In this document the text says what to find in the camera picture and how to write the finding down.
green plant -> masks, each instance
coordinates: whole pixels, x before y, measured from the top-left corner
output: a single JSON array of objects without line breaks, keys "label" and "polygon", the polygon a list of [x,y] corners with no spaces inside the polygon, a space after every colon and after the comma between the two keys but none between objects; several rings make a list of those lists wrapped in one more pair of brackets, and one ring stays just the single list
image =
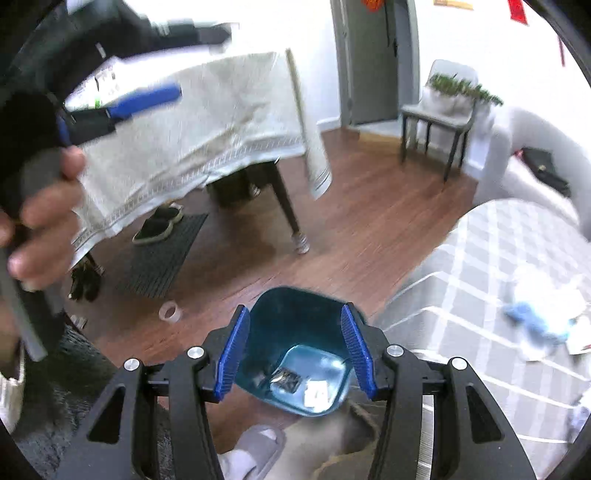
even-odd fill
[{"label": "green plant", "polygon": [[491,94],[488,90],[482,88],[481,83],[476,86],[472,86],[469,80],[457,80],[456,75],[450,77],[449,75],[436,73],[431,78],[429,78],[427,84],[432,89],[441,92],[444,95],[465,95],[484,103],[503,105],[503,100],[501,100],[496,95]]}]

human hand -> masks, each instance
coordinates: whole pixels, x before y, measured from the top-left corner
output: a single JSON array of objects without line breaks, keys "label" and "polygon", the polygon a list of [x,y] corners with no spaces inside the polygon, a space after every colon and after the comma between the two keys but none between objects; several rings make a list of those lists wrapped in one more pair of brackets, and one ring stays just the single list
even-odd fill
[{"label": "human hand", "polygon": [[[20,220],[31,229],[31,239],[8,259],[8,271],[29,291],[42,290],[61,280],[74,257],[72,239],[78,233],[78,217],[72,212],[82,199],[82,186],[77,181],[86,158],[77,147],[64,149],[64,179],[25,200]],[[0,212],[0,247],[9,245],[14,235],[14,222]]]}]

gray door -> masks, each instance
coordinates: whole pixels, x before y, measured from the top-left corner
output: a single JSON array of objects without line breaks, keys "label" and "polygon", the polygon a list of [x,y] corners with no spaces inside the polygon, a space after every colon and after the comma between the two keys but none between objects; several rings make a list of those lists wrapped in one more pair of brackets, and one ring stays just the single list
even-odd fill
[{"label": "gray door", "polygon": [[[340,10],[340,15],[335,15],[335,24],[341,95],[346,96],[342,107],[347,110],[343,111],[343,123],[356,125],[395,119],[398,47],[392,2],[386,1],[388,16],[385,8],[369,11],[361,0],[336,3],[333,5]],[[337,25],[339,16],[342,25]]]}]

white sofa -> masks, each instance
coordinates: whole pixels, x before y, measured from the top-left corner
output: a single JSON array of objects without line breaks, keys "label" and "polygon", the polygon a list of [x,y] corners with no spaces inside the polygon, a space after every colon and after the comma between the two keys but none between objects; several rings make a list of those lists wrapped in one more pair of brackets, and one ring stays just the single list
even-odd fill
[{"label": "white sofa", "polygon": [[[514,156],[523,147],[552,152],[556,172],[570,184],[571,199],[538,181]],[[591,159],[565,133],[534,113],[499,109],[474,205],[493,199],[520,198],[556,212],[591,239]]]}]

white tape roll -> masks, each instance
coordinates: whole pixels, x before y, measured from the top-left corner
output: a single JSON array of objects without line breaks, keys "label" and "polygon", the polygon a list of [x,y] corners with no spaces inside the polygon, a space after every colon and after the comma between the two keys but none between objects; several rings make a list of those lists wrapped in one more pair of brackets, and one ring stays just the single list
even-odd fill
[{"label": "white tape roll", "polygon": [[[172,310],[173,313],[166,316],[169,310]],[[163,320],[168,323],[177,323],[181,319],[182,315],[183,311],[174,301],[166,302],[164,305],[160,307],[160,311],[158,312],[158,317],[160,318],[160,320]]]}]

